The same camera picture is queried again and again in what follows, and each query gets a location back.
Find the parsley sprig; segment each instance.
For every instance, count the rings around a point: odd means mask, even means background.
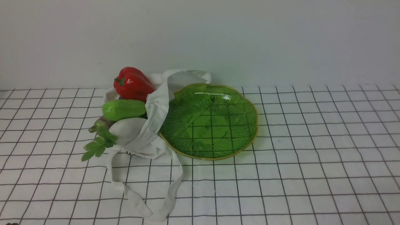
[[[114,146],[117,136],[112,135],[105,127],[100,126],[97,130],[97,135],[94,141],[83,147],[85,154],[82,156],[82,162],[89,160],[93,156],[100,157],[106,148]]]

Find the grid pattern tablecloth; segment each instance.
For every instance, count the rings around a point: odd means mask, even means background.
[[[221,161],[181,157],[170,225],[400,224],[400,86],[240,87],[259,132]],[[0,223],[148,224],[82,163],[106,89],[0,92]],[[156,207],[177,167],[120,153],[116,178]]]

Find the canvas bag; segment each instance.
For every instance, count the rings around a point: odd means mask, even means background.
[[[111,184],[124,190],[126,197],[136,208],[138,213],[149,221],[161,222],[175,206],[176,192],[183,178],[183,170],[176,153],[158,135],[158,131],[167,116],[169,102],[174,99],[173,93],[189,84],[210,83],[211,74],[200,70],[176,69],[168,70],[164,74],[151,74],[148,78],[156,89],[152,94],[147,96],[145,108],[148,119],[144,122],[139,135],[134,140],[121,146],[109,148],[110,153],[106,160],[106,166],[107,176]],[[104,101],[107,102],[118,98],[119,95],[115,89],[110,88],[104,96]],[[153,160],[166,154],[174,162],[179,164],[180,176],[169,186],[167,196],[158,209],[151,211],[137,192],[130,189],[122,182],[113,180],[112,159],[120,151],[126,151],[132,156]]]

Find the gold plate rim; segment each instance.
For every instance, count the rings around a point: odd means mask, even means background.
[[[180,89],[180,90],[174,92],[174,94],[177,93],[177,92],[182,91],[182,90],[185,89],[186,87],[189,87],[189,86],[192,86],[192,85],[196,85],[196,84],[202,84],[202,85],[206,85],[206,86],[215,86],[215,87],[230,88],[230,89],[232,89],[233,91],[237,92],[242,98],[246,99],[244,96],[242,96],[242,94],[241,94],[238,90],[236,90],[236,89],[234,89],[234,88],[232,88],[232,87],[230,87],[230,86],[222,85],[222,84],[216,84],[216,85],[204,84],[204,83],[189,84],[189,85],[186,85],[185,87],[183,87],[182,89]],[[256,106],[255,106],[250,100],[248,100],[248,99],[246,99],[246,100],[250,102],[250,104],[251,104],[251,105],[253,106],[253,108],[254,108],[254,111],[257,113],[257,108],[256,108]],[[227,159],[227,158],[230,158],[230,157],[232,157],[232,156],[235,156],[235,155],[239,154],[240,152],[242,152],[242,151],[243,151],[244,149],[246,149],[247,147],[249,147],[249,146],[254,142],[254,140],[256,139],[256,137],[257,137],[257,135],[258,135],[258,114],[257,114],[257,117],[256,117],[256,128],[257,128],[257,130],[256,130],[256,135],[254,136],[253,140],[251,140],[251,141],[249,142],[248,145],[246,145],[244,148],[238,150],[237,152],[233,153],[232,155],[228,155],[228,156],[226,156],[226,157],[221,157],[221,158],[215,158],[215,159],[211,159],[211,158],[200,158],[200,157],[191,156],[191,155],[182,153],[182,152],[178,151],[177,149],[175,149],[175,148],[164,138],[164,136],[162,135],[161,132],[159,132],[159,134],[160,134],[161,138],[164,139],[164,141],[168,144],[168,146],[169,146],[170,148],[172,148],[174,151],[176,151],[177,153],[179,153],[179,154],[181,154],[181,155],[187,156],[187,157],[192,158],[192,159],[202,159],[202,160],[216,161],[216,160],[223,160],[223,159]]]

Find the leaf-shaped plate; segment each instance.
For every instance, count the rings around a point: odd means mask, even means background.
[[[160,134],[182,155],[225,159],[257,136],[256,108],[231,87],[191,84],[174,96]]]

